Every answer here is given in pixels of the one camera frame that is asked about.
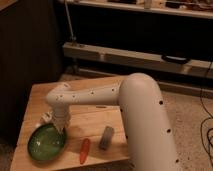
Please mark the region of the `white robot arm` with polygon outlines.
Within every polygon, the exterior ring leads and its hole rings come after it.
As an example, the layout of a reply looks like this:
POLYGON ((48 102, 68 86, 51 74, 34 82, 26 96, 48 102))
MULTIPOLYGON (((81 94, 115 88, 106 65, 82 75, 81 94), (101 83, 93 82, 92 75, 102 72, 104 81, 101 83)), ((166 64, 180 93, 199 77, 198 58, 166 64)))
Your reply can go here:
POLYGON ((182 171, 161 90, 149 75, 134 73, 119 83, 77 91, 62 83, 46 101, 58 130, 69 121, 71 105, 117 105, 133 171, 182 171))

